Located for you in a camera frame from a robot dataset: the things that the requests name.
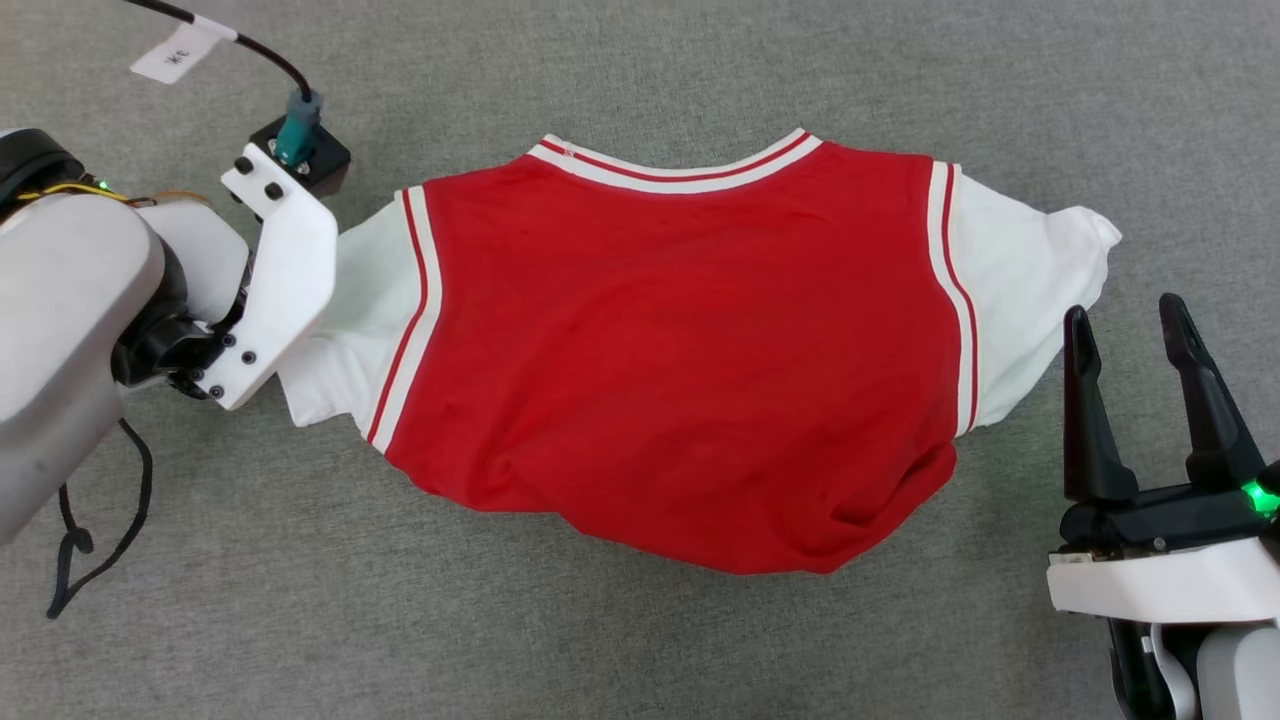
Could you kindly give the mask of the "red and white shirt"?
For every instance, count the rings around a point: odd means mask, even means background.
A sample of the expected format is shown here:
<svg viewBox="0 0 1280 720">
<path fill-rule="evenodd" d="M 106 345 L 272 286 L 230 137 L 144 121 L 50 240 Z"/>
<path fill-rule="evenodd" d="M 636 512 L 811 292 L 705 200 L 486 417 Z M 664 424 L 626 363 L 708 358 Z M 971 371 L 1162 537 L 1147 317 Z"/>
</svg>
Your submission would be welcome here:
<svg viewBox="0 0 1280 720">
<path fill-rule="evenodd" d="M 733 574 L 831 573 L 952 477 L 1094 304 L 1121 231 L 796 129 L 722 167 L 548 135 L 399 191 L 282 360 L 429 495 Z"/>
</svg>

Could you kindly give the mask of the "grey fabric sofa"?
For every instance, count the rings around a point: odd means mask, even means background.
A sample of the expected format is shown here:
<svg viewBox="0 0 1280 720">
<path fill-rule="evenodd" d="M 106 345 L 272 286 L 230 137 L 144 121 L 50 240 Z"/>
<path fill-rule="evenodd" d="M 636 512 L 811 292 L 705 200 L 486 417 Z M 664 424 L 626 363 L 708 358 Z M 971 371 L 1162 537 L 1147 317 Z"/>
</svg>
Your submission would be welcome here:
<svg viewBox="0 0 1280 720">
<path fill-rule="evenodd" d="M 353 161 L 343 227 L 544 135 L 723 165 L 796 128 L 923 152 L 1123 242 L 1091 310 L 1124 461 L 1188 452 L 1158 296 L 1280 456 L 1280 0 L 172 0 L 294 63 Z M 148 520 L 45 616 L 55 503 L 0 548 L 0 720 L 1116 720 L 1056 612 L 1061 364 L 827 577 L 739 578 L 425 495 L 276 383 L 131 400 Z"/>
</svg>

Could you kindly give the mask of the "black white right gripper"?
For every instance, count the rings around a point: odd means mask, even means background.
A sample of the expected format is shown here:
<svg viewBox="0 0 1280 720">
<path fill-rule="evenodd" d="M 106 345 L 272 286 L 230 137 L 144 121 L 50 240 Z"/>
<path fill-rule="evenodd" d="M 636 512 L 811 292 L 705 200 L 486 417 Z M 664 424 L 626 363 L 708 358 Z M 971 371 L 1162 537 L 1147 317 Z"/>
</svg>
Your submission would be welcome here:
<svg viewBox="0 0 1280 720">
<path fill-rule="evenodd" d="M 1185 301 L 1160 297 L 1187 410 L 1192 483 L 1139 489 L 1100 391 L 1087 310 L 1064 318 L 1062 546 L 1047 584 L 1064 612 L 1135 623 L 1280 621 L 1280 489 Z"/>
</svg>

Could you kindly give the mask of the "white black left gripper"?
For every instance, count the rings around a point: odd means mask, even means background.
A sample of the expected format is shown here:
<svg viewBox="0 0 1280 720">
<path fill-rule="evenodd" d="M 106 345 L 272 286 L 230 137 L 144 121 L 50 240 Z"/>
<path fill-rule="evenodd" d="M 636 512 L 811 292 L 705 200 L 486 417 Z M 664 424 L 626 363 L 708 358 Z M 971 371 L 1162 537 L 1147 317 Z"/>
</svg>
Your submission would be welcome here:
<svg viewBox="0 0 1280 720">
<path fill-rule="evenodd" d="M 111 373 L 131 389 L 164 379 L 209 398 L 197 383 L 236 345 L 230 331 L 244 310 L 250 249 L 202 202 L 148 201 L 137 213 L 159 242 L 163 273 L 115 342 Z"/>
</svg>

